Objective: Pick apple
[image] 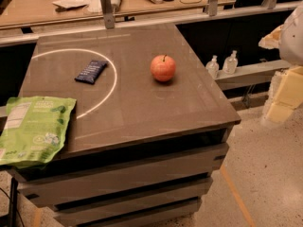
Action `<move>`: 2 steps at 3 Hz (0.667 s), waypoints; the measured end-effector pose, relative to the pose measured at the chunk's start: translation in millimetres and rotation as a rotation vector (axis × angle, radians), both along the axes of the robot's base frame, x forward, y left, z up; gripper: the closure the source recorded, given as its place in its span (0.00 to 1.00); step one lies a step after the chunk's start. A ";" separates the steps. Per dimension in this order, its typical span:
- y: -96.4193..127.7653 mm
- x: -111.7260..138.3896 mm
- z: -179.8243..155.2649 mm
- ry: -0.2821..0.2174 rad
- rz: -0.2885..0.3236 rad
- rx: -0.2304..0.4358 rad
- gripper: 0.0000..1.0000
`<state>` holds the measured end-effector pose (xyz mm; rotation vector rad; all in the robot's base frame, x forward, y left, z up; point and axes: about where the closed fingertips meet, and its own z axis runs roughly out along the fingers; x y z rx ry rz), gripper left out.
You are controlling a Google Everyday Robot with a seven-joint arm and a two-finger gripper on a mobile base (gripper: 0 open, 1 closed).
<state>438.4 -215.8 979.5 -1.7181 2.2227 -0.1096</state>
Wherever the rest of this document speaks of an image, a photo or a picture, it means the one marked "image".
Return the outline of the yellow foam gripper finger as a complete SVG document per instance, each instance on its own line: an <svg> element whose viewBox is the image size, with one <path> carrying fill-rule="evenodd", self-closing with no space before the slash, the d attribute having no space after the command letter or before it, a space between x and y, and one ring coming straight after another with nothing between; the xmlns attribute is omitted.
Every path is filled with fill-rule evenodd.
<svg viewBox="0 0 303 227"><path fill-rule="evenodd" d="M267 34L265 37L262 37L258 42L258 46L265 49L279 49L281 29L282 26L278 26L271 33Z"/></svg>
<svg viewBox="0 0 303 227"><path fill-rule="evenodd" d="M293 66L275 72L262 111L261 124L273 128L282 125L303 103L303 67Z"/></svg>

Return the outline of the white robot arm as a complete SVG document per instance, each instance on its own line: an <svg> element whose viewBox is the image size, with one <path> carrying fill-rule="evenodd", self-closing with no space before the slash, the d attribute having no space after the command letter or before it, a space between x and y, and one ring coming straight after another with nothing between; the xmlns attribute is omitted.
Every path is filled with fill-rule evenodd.
<svg viewBox="0 0 303 227"><path fill-rule="evenodd" d="M280 58L291 65L283 72L275 72L262 112L262 124L275 127L282 125L303 103L303 3L258 45L277 48Z"/></svg>

